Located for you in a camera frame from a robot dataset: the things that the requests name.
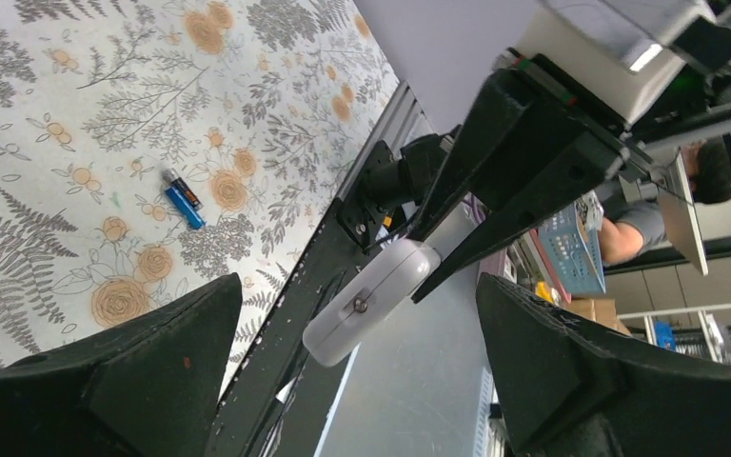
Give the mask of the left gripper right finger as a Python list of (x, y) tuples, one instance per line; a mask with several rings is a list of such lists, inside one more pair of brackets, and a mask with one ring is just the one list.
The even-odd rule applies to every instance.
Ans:
[(518, 456), (731, 456), (731, 366), (649, 345), (483, 274), (479, 321)]

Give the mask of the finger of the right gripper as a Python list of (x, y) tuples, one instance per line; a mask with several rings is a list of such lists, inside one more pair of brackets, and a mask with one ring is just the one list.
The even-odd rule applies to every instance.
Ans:
[(486, 219), (446, 255), (412, 294), (415, 303), (461, 269), (509, 246), (546, 218), (613, 176), (623, 159), (590, 133), (558, 146), (514, 149), (504, 140), (493, 149), (479, 148), (461, 133), (436, 184), (410, 230), (415, 241), (427, 239), (461, 198), (477, 187), (488, 191), (495, 206)]
[[(564, 143), (567, 134), (565, 109), (561, 100), (524, 72), (497, 70), (485, 79), (455, 137), (454, 145), (459, 135), (464, 133), (475, 146), (488, 150), (495, 149), (504, 140), (510, 140), (514, 149), (520, 148), (524, 141), (539, 147), (558, 146)], [(446, 159), (426, 197), (436, 184)], [(485, 201), (488, 196), (486, 188), (477, 187), (469, 192), (490, 209), (494, 208), (493, 203)]]

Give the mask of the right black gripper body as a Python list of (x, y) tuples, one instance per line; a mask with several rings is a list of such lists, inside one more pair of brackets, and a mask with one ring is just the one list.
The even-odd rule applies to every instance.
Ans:
[(514, 67), (608, 129), (636, 181), (731, 132), (731, 1), (542, 1), (495, 61)]

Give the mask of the white remote control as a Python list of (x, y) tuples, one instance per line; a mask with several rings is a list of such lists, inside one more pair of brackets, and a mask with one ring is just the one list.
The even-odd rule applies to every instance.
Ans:
[(307, 324), (303, 344), (311, 357), (323, 367), (340, 363), (440, 263), (423, 242), (388, 245)]

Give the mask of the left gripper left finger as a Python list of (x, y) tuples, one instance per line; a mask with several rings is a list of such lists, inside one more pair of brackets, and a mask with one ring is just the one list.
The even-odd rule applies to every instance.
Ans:
[(199, 456), (242, 305), (222, 276), (0, 368), (0, 456)]

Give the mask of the blue AA battery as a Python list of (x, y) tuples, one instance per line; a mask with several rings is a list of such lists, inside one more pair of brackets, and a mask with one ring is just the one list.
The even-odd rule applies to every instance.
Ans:
[(169, 186), (165, 190), (165, 194), (192, 229), (202, 229), (206, 225), (203, 217), (192, 206), (182, 191), (175, 186)]

